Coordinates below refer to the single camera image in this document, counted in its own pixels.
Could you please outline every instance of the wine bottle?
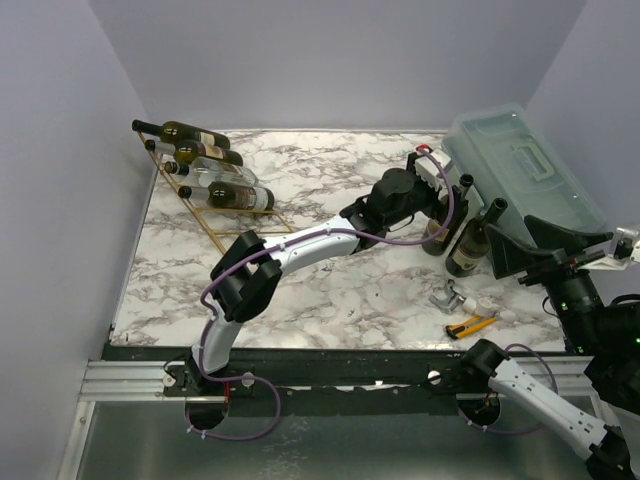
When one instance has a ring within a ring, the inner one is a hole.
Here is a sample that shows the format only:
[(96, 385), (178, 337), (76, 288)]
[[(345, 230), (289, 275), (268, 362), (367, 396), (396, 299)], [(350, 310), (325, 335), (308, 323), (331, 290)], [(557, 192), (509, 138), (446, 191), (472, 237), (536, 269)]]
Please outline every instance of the wine bottle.
[(489, 251), (489, 241), (484, 234), (484, 227), (495, 223), (508, 206), (509, 203), (504, 198), (496, 198), (484, 216), (469, 220), (445, 261), (445, 267), (451, 275), (467, 277), (473, 273)]
[[(453, 187), (454, 210), (449, 226), (436, 238), (430, 242), (422, 244), (422, 249), (429, 255), (436, 257), (442, 255), (451, 243), (451, 240), (453, 240), (453, 237), (462, 225), (462, 222), (464, 222), (464, 219), (467, 218), (467, 214), (469, 213), (469, 200), (467, 200), (466, 197), (471, 185), (473, 185), (473, 176), (465, 173), (460, 176), (460, 186)], [(427, 222), (427, 228), (425, 229), (422, 238), (433, 235), (440, 230), (440, 227), (447, 218), (448, 211), (449, 195), (447, 194), (440, 199), (438, 205), (434, 209), (433, 217)]]
[(207, 188), (180, 187), (178, 195), (205, 202), (216, 208), (272, 210), (275, 198), (268, 188), (247, 187), (229, 182), (212, 182)]
[(206, 143), (211, 146), (221, 148), (230, 148), (231, 142), (228, 137), (221, 133), (210, 132), (203, 128), (193, 127), (180, 122), (166, 122), (162, 125), (154, 125), (152, 123), (143, 122), (142, 120), (134, 120), (131, 128), (135, 132), (147, 133), (154, 137), (160, 137), (160, 140), (166, 143), (178, 143), (180, 140), (195, 140), (197, 142)]
[(165, 162), (164, 171), (173, 175), (191, 175), (192, 177), (204, 175), (209, 178), (213, 175), (217, 181), (239, 183), (250, 187), (258, 184), (258, 177), (250, 169), (204, 157), (196, 158), (191, 165), (180, 162)]
[(191, 163), (198, 157), (211, 158), (219, 162), (230, 163), (242, 166), (244, 163), (239, 153), (233, 150), (226, 150), (220, 147), (212, 147), (206, 143), (195, 140), (181, 140), (175, 145), (155, 140), (144, 142), (144, 148), (150, 152), (158, 152), (164, 155), (171, 155), (176, 162)]

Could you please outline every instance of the gold metal rack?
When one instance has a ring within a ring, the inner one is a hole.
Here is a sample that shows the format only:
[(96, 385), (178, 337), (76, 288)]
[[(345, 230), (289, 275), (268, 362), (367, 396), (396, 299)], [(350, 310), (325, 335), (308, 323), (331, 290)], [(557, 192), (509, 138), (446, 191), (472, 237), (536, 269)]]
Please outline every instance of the gold metal rack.
[[(142, 133), (138, 133), (138, 136), (140, 137), (140, 140), (142, 140), (142, 143), (144, 144), (144, 142), (147, 140), (145, 136), (142, 135)], [(280, 220), (280, 224), (282, 225), (283, 230), (278, 230), (274, 232), (271, 232), (271, 231), (265, 232), (265, 231), (256, 230), (257, 234), (283, 235), (286, 233), (294, 232), (294, 229), (291, 227), (291, 225), (289, 225), (289, 223), (284, 219), (284, 217), (280, 214), (280, 212), (276, 210), (248, 211), (248, 210), (238, 210), (234, 208), (198, 207), (194, 205), (193, 202), (191, 202), (188, 198), (182, 198), (178, 195), (178, 189), (180, 188), (181, 185), (174, 180), (171, 174), (166, 173), (164, 171), (164, 169), (162, 168), (162, 161), (160, 160), (158, 155), (155, 152), (149, 151), (149, 156), (151, 157), (151, 160), (153, 160), (153, 163), (156, 165), (156, 168), (158, 169), (158, 173), (167, 181), (169, 186), (171, 186), (171, 188), (176, 194), (176, 197), (182, 200), (182, 203), (184, 203), (187, 209), (193, 214), (193, 216), (196, 218), (196, 220), (198, 221), (200, 226), (203, 228), (205, 233), (209, 235), (214, 245), (218, 248), (218, 250), (220, 250), (220, 253), (225, 253), (227, 251), (225, 246), (222, 244), (220, 237), (240, 235), (245, 230), (215, 230), (209, 225), (209, 222), (207, 222), (207, 220), (202, 216), (202, 212), (237, 213), (239, 215), (271, 215), (271, 216), (277, 217), (278, 220)]]

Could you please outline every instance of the wine rack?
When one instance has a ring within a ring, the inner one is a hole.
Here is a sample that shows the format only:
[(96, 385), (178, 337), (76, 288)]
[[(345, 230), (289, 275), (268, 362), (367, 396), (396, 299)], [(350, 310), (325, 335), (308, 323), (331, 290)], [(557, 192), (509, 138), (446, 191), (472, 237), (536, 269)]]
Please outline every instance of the wine rack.
[[(146, 137), (142, 134), (142, 133), (138, 133), (138, 136), (140, 137), (140, 140), (142, 140), (142, 143), (144, 145), (144, 142), (147, 140)], [(160, 157), (152, 151), (147, 151), (147, 153), (149, 153), (149, 156), (151, 157), (151, 160), (153, 160), (153, 163), (155, 164), (156, 168), (158, 169), (158, 173), (162, 176), (162, 178), (165, 179), (165, 181), (169, 184), (169, 186), (171, 187), (171, 189), (174, 191), (174, 193), (176, 194), (176, 198), (180, 199), (182, 201), (182, 203), (184, 203), (184, 205), (187, 207), (187, 209), (189, 210), (189, 212), (191, 212), (191, 214), (195, 217), (195, 219), (198, 221), (198, 223), (200, 224), (200, 226), (202, 227), (202, 229), (205, 231), (205, 233), (211, 238), (211, 240), (213, 241), (213, 244), (216, 246), (216, 248), (218, 250), (220, 250), (220, 253), (225, 253), (227, 251), (226, 247), (224, 246), (224, 244), (222, 243), (222, 237), (225, 236), (237, 236), (240, 235), (241, 233), (245, 232), (248, 229), (253, 229), (255, 230), (255, 232), (258, 235), (264, 236), (264, 235), (284, 235), (287, 233), (293, 233), (294, 229), (291, 227), (291, 225), (289, 225), (289, 222), (287, 222), (285, 220), (285, 218), (282, 216), (282, 214), (280, 212), (278, 212), (277, 210), (251, 210), (251, 211), (247, 211), (247, 210), (238, 210), (238, 209), (234, 209), (234, 208), (216, 208), (216, 207), (200, 207), (196, 204), (194, 204), (191, 200), (189, 200), (188, 198), (181, 198), (178, 195), (178, 189), (181, 187), (181, 184), (179, 182), (176, 182), (176, 180), (173, 178), (173, 176), (169, 173), (166, 173), (164, 171), (164, 169), (162, 168), (162, 161), (160, 159)], [(220, 213), (220, 214), (238, 214), (238, 215), (247, 215), (247, 218), (256, 218), (259, 216), (270, 216), (272, 218), (277, 219), (277, 224), (276, 227), (277, 229), (272, 231), (272, 230), (261, 230), (259, 228), (254, 228), (253, 225), (249, 225), (247, 226), (246, 223), (245, 225), (243, 225), (242, 229), (222, 229), (222, 230), (217, 230), (215, 228), (214, 225), (212, 225), (212, 223), (215, 222), (215, 220), (207, 220), (207, 218), (205, 218), (206, 215), (210, 214), (210, 213)]]

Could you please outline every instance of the plastic container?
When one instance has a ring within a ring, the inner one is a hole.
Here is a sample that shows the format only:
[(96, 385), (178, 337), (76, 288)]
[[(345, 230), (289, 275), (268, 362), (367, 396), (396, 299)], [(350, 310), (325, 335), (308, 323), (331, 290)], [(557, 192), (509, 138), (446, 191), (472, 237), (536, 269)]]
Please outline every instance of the plastic container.
[(509, 202), (498, 225), (514, 237), (532, 242), (525, 215), (585, 232), (605, 225), (602, 211), (516, 104), (456, 117), (442, 146), (460, 172), (473, 175), (485, 205), (496, 197)]

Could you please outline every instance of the wall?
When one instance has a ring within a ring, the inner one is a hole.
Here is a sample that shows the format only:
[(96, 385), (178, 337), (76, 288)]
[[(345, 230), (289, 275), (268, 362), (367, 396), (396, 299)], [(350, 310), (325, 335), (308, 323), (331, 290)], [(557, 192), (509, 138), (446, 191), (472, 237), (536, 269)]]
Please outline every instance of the wall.
[(526, 104), (584, 0), (90, 0), (152, 120), (448, 128)]
[[(590, 0), (527, 107), (609, 217), (640, 225), (640, 2)], [(607, 299), (640, 292), (640, 267), (600, 273)]]
[(55, 478), (151, 178), (144, 116), (84, 0), (0, 3), (0, 471)]

